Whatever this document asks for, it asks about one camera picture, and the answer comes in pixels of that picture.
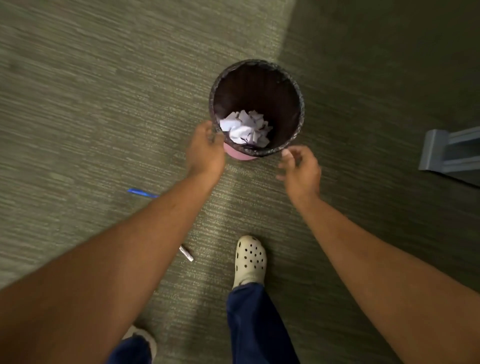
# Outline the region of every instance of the silver pen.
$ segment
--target silver pen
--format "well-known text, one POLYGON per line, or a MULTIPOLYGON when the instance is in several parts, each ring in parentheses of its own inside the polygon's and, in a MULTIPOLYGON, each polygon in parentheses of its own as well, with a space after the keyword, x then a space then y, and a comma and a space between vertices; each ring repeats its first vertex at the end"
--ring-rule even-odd
MULTIPOLYGON (((149 192, 145 192, 142 190, 139 190, 138 188, 130 188, 127 192, 130 192, 131 194, 139 194, 140 196, 145 196, 145 197, 150 197, 150 198, 157 198, 157 194, 151 194, 149 192)), ((183 245, 180 245, 180 251, 184 256, 187 257, 188 260, 193 262, 193 256, 183 247, 183 245)))

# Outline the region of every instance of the white crocs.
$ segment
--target white crocs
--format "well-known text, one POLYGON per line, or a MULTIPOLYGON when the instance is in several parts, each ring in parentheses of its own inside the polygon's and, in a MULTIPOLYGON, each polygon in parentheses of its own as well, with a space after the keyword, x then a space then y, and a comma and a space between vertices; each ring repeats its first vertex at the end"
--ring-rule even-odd
POLYGON ((251 235, 242 236, 237 242, 235 252, 233 288, 251 282, 263 284, 266 269, 267 256, 260 241, 251 235))
POLYGON ((153 362, 153 359, 156 357, 156 341, 153 338, 153 336, 150 335, 147 331, 132 325, 128 329, 127 333, 123 335, 122 340, 131 338, 133 335, 139 335, 143 337, 145 340, 147 340, 148 346, 150 347, 150 353, 152 355, 152 362, 153 362))

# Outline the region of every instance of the trash can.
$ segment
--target trash can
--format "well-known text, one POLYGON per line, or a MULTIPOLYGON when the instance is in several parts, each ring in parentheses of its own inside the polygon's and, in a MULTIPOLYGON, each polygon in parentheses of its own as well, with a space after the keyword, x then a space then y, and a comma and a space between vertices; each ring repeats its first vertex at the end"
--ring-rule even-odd
POLYGON ((266 157, 287 147, 303 125, 305 105, 300 88, 278 65, 263 60, 240 61, 226 68, 215 80, 208 103, 218 132, 219 121, 234 111, 255 110, 273 126, 265 148, 236 144, 225 132, 225 151, 233 158, 266 157))

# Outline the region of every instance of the pant leg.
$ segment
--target pant leg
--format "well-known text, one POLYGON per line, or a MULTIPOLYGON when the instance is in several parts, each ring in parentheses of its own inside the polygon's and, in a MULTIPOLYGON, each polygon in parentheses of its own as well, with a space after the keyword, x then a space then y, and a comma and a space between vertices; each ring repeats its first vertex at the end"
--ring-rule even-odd
POLYGON ((233 364, 299 363, 287 329, 263 285, 235 288, 227 299, 233 364))
POLYGON ((152 354, 147 340, 140 335, 120 341, 107 360, 107 364, 151 364, 152 354))

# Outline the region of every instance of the green carpet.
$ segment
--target green carpet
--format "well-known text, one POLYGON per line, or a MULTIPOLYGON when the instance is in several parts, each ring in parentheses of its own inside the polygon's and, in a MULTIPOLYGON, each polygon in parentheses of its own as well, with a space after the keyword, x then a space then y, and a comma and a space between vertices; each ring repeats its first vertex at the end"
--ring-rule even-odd
MULTIPOLYGON (((417 171, 424 134, 477 126, 474 1, 0 0, 0 286, 129 216, 184 175, 215 77, 276 61, 306 102, 299 142, 324 198, 480 291, 480 192, 417 171)), ((229 159, 139 317, 156 363, 231 361, 235 241, 269 253, 267 291, 303 363, 397 363, 274 179, 229 159)))

